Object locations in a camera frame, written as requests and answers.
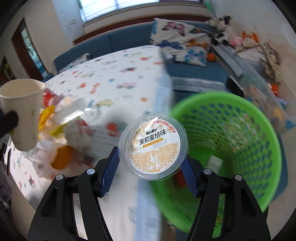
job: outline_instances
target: green plastic basket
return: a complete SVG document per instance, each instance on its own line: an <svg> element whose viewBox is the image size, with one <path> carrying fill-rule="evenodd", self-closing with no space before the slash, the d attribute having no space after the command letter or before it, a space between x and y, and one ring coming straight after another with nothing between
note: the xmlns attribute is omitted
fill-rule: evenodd
<svg viewBox="0 0 296 241"><path fill-rule="evenodd" d="M265 211L277 189L281 152L276 133L264 114L247 100L230 93L196 94L179 102L171 116L187 133L189 155L207 166L214 155L223 160L219 175L241 174ZM151 182L160 211L188 233L200 199L173 178ZM220 195L213 238L220 235L224 198Z"/></svg>

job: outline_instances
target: door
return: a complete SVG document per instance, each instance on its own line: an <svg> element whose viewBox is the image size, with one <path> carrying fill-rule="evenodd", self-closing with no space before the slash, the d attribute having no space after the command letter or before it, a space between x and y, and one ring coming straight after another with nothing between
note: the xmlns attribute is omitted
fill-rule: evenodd
<svg viewBox="0 0 296 241"><path fill-rule="evenodd" d="M47 75L47 71L31 41L24 19L15 30L11 40L29 77L31 79L42 81Z"/></svg>
<svg viewBox="0 0 296 241"><path fill-rule="evenodd" d="M0 65L0 84L3 85L10 80L15 80L15 76L4 56Z"/></svg>

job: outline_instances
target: sofa cushion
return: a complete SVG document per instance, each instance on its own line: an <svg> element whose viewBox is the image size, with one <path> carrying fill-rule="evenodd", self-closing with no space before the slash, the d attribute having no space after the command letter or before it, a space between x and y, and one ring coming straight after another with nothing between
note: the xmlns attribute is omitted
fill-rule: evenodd
<svg viewBox="0 0 296 241"><path fill-rule="evenodd" d="M199 78L226 83L229 73L219 62L209 62L207 67L183 63L172 63L167 66L169 75L183 78Z"/></svg>
<svg viewBox="0 0 296 241"><path fill-rule="evenodd" d="M85 53L90 53L92 58L97 58L114 52L110 45L109 37L110 34L94 37L61 54L54 60L54 65L56 66L57 71L59 72L62 68L66 67L69 63Z"/></svg>
<svg viewBox="0 0 296 241"><path fill-rule="evenodd" d="M149 45L152 23L126 27L110 33L114 51Z"/></svg>
<svg viewBox="0 0 296 241"><path fill-rule="evenodd" d="M53 77L54 77L54 74L49 73L47 76L45 76L45 78L42 80L42 82L45 83L46 81L50 80Z"/></svg>
<svg viewBox="0 0 296 241"><path fill-rule="evenodd" d="M68 64L66 67L62 68L60 71L59 71L59 74L68 70L68 69L71 69L79 64L82 64L82 63L85 63L87 61L91 60L91 55L89 53L85 53L84 55L81 55L79 58L75 59L74 61L72 61L70 64Z"/></svg>

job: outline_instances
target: yellow plastic item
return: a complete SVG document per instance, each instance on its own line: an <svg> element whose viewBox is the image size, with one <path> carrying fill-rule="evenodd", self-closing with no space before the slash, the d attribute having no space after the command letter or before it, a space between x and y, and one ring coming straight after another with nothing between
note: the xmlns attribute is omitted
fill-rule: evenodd
<svg viewBox="0 0 296 241"><path fill-rule="evenodd" d="M57 170L64 169L72 158L73 148L66 145L57 149L57 156L51 163L52 167Z"/></svg>
<svg viewBox="0 0 296 241"><path fill-rule="evenodd" d="M51 105L43 110L39 116L38 130L40 131L47 122L48 118L54 113L55 106Z"/></svg>
<svg viewBox="0 0 296 241"><path fill-rule="evenodd" d="M65 126L66 124L63 124L61 126L59 126L58 128L56 128L55 130L51 131L50 134L54 137L56 137L58 134L62 133L63 132L63 127Z"/></svg>

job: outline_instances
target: blue gripper pad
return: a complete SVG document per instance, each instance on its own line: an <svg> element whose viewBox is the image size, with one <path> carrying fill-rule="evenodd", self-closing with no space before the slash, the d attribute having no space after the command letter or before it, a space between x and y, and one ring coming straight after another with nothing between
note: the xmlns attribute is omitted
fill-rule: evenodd
<svg viewBox="0 0 296 241"><path fill-rule="evenodd" d="M101 178L101 190L99 193L102 196L105 196L105 194L110 190L119 161L120 159L119 159L118 148L117 148L113 153L113 156L111 157L109 164L105 169L105 172Z"/></svg>
<svg viewBox="0 0 296 241"><path fill-rule="evenodd" d="M190 192L196 197L199 193L197 188L197 177L187 158L182 162L181 170Z"/></svg>

